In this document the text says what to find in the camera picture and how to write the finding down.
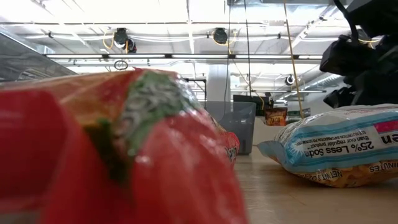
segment chip bag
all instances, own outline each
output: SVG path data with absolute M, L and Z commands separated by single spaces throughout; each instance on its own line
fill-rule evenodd
M 287 171 L 331 187 L 398 177 L 398 106 L 350 106 L 311 116 L 259 149 Z
M 287 108 L 266 109 L 266 124 L 268 126 L 286 126 Z
M 239 142 L 176 73 L 1 88 L 0 221 L 247 223 L 231 168 Z

